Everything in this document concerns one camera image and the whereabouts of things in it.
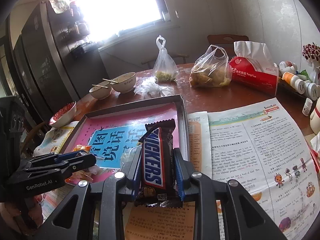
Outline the orange snack packet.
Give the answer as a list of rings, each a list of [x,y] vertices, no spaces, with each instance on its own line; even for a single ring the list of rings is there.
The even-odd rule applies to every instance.
[[[76,164],[76,166],[73,168],[72,175],[65,179],[65,182],[70,185],[76,185],[81,180],[86,180],[89,183],[93,182],[93,173],[92,173],[92,167],[89,166],[90,158],[87,157],[89,155],[89,151],[91,149],[91,146],[88,145],[76,145],[73,148],[73,152],[77,152],[76,157],[80,157],[80,163]]]

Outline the Snickers chocolate bar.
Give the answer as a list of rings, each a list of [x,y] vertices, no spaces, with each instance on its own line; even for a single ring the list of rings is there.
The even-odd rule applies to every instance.
[[[139,139],[142,146],[142,178],[135,206],[180,208],[182,201],[176,190],[173,131],[175,120],[146,124]]]

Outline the red dotted bowl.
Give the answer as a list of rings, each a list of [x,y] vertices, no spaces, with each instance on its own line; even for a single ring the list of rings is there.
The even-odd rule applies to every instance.
[[[49,120],[49,125],[53,128],[60,128],[69,124],[76,114],[76,102],[71,102],[61,108]]]

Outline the newspaper right sheet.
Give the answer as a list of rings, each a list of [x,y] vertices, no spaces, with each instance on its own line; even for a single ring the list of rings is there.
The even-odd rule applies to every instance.
[[[287,239],[319,213],[316,168],[302,132],[277,99],[188,115],[190,155],[214,180],[237,180]]]

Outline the white bowl left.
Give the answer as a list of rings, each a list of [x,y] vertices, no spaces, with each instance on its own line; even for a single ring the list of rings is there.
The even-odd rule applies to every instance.
[[[99,88],[99,87],[92,87],[89,90],[89,94],[93,98],[98,99],[98,100],[103,100],[103,99],[109,97],[112,92],[112,86],[110,85],[110,83],[108,81],[103,81],[103,82],[99,83],[98,85],[108,86],[108,89]]]

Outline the wooden chopstick on left bowl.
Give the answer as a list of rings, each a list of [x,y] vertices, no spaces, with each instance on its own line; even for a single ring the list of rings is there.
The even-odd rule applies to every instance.
[[[92,84],[92,86],[93,86],[93,87],[99,87],[99,88],[106,88],[106,89],[108,89],[108,86],[94,85],[94,84]]]

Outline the wooden chopstick on bowl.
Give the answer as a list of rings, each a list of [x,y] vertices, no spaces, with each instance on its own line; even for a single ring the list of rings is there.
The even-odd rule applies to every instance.
[[[118,81],[114,81],[114,80],[109,80],[109,79],[103,79],[104,81],[108,81],[110,83],[119,83]]]
[[[93,87],[99,87],[99,88],[106,88],[106,89],[108,89],[108,86],[94,85],[94,84],[92,84],[92,86],[93,86]]]

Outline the wooden chopstick on right bowl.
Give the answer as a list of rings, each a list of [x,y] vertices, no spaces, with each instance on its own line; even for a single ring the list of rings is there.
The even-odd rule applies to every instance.
[[[103,79],[104,81],[108,81],[110,83],[119,83],[118,81],[114,81],[114,80],[109,80],[109,79]]]

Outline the white bowl right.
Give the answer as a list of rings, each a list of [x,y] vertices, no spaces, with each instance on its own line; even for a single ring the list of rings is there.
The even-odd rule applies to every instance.
[[[129,72],[112,79],[112,88],[119,93],[125,94],[131,92],[135,88],[136,73]]]

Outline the crumpled clear plastic bag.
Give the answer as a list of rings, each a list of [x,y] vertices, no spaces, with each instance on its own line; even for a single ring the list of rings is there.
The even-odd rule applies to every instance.
[[[174,89],[169,86],[160,85],[155,77],[148,77],[135,88],[134,93],[142,97],[159,98],[173,95]]]

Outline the small white bottle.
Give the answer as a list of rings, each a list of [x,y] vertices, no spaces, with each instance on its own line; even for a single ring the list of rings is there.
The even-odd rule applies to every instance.
[[[313,101],[310,98],[306,98],[303,109],[302,109],[302,113],[304,116],[310,115],[312,105],[313,105]]]

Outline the tied clear plastic bag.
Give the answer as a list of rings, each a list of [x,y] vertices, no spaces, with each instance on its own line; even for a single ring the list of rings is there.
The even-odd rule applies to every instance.
[[[156,38],[156,45],[159,49],[159,53],[153,67],[153,75],[158,79],[158,82],[173,82],[178,75],[178,67],[171,57],[168,57],[168,59],[164,58],[169,54],[165,44],[166,39],[159,35]]]

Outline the white medicine bottle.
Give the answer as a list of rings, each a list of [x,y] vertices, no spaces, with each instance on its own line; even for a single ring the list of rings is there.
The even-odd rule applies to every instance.
[[[315,83],[307,82],[305,86],[305,96],[312,101],[317,100],[317,85]]]

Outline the red tissue pack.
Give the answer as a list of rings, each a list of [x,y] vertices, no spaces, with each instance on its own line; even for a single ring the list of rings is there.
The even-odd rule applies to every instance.
[[[234,52],[235,57],[229,62],[232,80],[275,96],[279,70],[267,45],[252,41],[235,41]]]

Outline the wooden chair back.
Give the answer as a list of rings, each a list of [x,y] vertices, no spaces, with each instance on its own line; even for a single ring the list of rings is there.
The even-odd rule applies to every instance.
[[[207,40],[209,44],[217,45],[225,49],[229,58],[235,56],[234,42],[236,41],[249,41],[246,35],[234,35],[234,34],[219,34],[219,35],[208,35]]]

